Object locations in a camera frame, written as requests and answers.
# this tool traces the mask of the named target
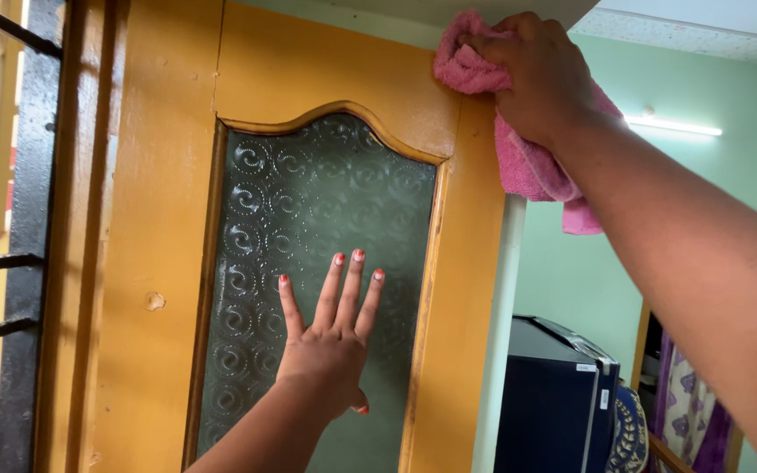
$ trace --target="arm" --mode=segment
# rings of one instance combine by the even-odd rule
[[[675,342],[757,449],[757,212],[591,108],[589,71],[557,22],[462,41],[510,71],[499,110],[548,147]]]
[[[332,258],[309,328],[294,300],[294,286],[288,276],[280,277],[288,341],[277,381],[188,473],[302,473],[333,419],[350,406],[357,413],[369,412],[358,378],[367,359],[384,272],[373,273],[358,313],[364,258],[361,250],[352,253],[340,303],[337,291],[346,257],[337,253]]]

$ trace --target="pink towel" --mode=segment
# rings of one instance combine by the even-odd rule
[[[448,87],[463,93],[494,92],[510,88],[510,75],[503,67],[478,56],[469,46],[457,47],[462,34],[507,38],[512,32],[496,33],[478,12],[467,10],[448,26],[442,35],[434,59],[434,75]],[[594,81],[594,106],[601,112],[623,118],[621,111],[606,97]],[[562,231],[573,235],[602,233],[583,193],[562,170],[547,148],[523,140],[501,113],[495,113],[495,152],[501,173],[501,185],[509,193],[521,194],[533,201],[564,202]]]

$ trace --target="swirl pattern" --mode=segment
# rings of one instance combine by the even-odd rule
[[[232,131],[224,178],[198,456],[276,380],[285,344],[279,274],[291,277],[310,323],[331,256],[360,247],[365,274],[388,274],[361,380],[371,415],[331,424],[308,470],[395,470],[436,167],[334,113],[282,136]]]

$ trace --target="wooden door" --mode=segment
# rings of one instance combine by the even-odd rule
[[[131,2],[125,54],[91,470],[198,452],[230,137],[348,113],[369,145],[433,167],[423,240],[405,243],[424,260],[398,470],[469,471],[504,204],[491,98],[435,81],[432,51],[230,1]]]

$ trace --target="fluorescent light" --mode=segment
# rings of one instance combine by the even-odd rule
[[[641,124],[655,128],[665,128],[667,130],[688,131],[689,133],[710,134],[712,136],[723,134],[723,130],[719,128],[700,126],[699,124],[679,123],[678,121],[659,120],[650,115],[644,117],[625,116],[624,119],[629,124]]]

